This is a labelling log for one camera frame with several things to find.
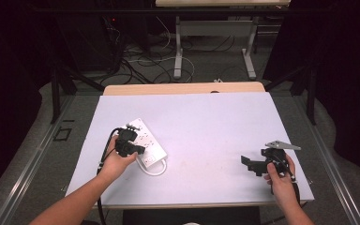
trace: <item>table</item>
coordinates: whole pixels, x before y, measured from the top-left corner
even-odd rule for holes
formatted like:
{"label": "table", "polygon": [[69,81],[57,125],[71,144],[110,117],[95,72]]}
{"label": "table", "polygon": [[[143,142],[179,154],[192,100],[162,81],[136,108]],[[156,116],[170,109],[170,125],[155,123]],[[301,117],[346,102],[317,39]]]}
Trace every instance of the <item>table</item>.
{"label": "table", "polygon": [[[263,7],[263,6],[286,6],[290,0],[157,0],[158,7],[164,8],[189,8],[189,7]],[[256,36],[259,17],[251,21],[181,21],[176,17],[176,58],[174,63],[174,78],[181,77],[183,49],[181,48],[181,36],[239,36],[248,37],[247,47],[242,49],[242,54],[247,67],[247,75],[254,81],[256,73],[250,52],[253,40]]]}
{"label": "table", "polygon": [[[159,90],[166,95],[158,94]],[[131,164],[102,195],[105,207],[275,203],[270,187],[240,160],[241,155],[264,160],[260,149],[265,148],[265,143],[289,142],[273,100],[263,90],[258,82],[107,87],[97,105],[67,194],[96,175],[111,130],[140,117],[168,153],[168,169],[161,176],[149,176],[137,163]],[[301,201],[314,200],[297,156],[294,151],[287,153],[296,164]]]}

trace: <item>white power strip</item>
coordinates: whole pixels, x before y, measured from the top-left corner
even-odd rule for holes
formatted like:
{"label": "white power strip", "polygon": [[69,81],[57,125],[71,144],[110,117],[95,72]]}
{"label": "white power strip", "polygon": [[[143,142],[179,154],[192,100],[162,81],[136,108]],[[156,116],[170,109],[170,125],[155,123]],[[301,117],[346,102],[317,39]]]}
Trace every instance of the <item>white power strip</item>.
{"label": "white power strip", "polygon": [[[150,168],[151,166],[162,161],[164,165],[164,169],[163,169],[164,172],[166,169],[165,158],[168,156],[168,154],[163,150],[159,142],[157,142],[154,135],[147,128],[143,120],[138,118],[128,124],[138,129],[135,130],[137,133],[137,138],[133,143],[145,147],[144,154],[138,155],[137,157],[138,163],[141,166],[143,166],[142,169],[148,170],[148,168]],[[163,172],[160,173],[147,172],[147,173],[150,175],[158,175],[158,174],[162,174]]]}

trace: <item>hand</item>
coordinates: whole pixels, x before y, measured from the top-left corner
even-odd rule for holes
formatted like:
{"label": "hand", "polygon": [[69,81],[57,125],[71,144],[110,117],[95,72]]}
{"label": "hand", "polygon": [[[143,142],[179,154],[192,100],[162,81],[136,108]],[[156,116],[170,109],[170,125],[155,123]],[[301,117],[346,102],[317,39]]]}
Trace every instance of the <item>hand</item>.
{"label": "hand", "polygon": [[[288,160],[291,172],[295,174],[293,160],[288,155],[286,155],[286,159]],[[289,173],[285,172],[285,175],[278,175],[276,167],[272,162],[268,163],[267,171],[268,174],[264,177],[264,179],[267,180],[267,184],[273,186],[273,192],[276,196],[277,204],[282,211],[298,205]]]}
{"label": "hand", "polygon": [[98,174],[98,176],[104,177],[110,182],[113,182],[115,179],[117,179],[125,171],[127,166],[136,160],[137,156],[136,152],[127,157],[119,156],[114,149],[117,138],[118,136],[116,135],[112,136],[106,153],[107,155],[103,168]]}

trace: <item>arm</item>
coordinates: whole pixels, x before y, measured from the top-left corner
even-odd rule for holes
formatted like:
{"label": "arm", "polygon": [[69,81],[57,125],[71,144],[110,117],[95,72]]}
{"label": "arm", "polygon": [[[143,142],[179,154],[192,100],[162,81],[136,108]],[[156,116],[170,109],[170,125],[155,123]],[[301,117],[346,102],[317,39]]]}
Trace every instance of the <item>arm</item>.
{"label": "arm", "polygon": [[[291,172],[295,174],[293,160],[286,155]],[[277,204],[285,215],[290,225],[293,224],[314,224],[308,215],[300,207],[296,200],[290,175],[286,172],[285,176],[279,177],[276,167],[273,163],[267,165],[268,175],[264,177],[269,185],[273,186],[273,192],[276,196]]]}
{"label": "arm", "polygon": [[[108,149],[115,147],[116,138],[112,137]],[[95,178],[46,209],[31,224],[81,224],[104,190],[137,156],[134,153],[128,157],[120,157],[115,151],[108,154],[101,172]]]}

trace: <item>black curtain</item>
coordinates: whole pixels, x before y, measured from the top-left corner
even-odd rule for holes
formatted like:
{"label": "black curtain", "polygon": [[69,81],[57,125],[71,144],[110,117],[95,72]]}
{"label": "black curtain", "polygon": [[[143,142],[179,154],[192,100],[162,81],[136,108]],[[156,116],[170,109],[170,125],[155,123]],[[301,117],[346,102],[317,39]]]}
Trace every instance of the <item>black curtain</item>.
{"label": "black curtain", "polygon": [[0,1],[0,177],[16,154],[50,81],[46,53],[23,5]]}
{"label": "black curtain", "polygon": [[[292,0],[290,7],[326,8],[332,3],[335,1]],[[263,78],[274,81],[303,66],[317,40],[326,37],[317,58],[316,98],[335,122],[335,150],[360,166],[360,1],[338,1],[337,9],[327,17],[286,18]]]}

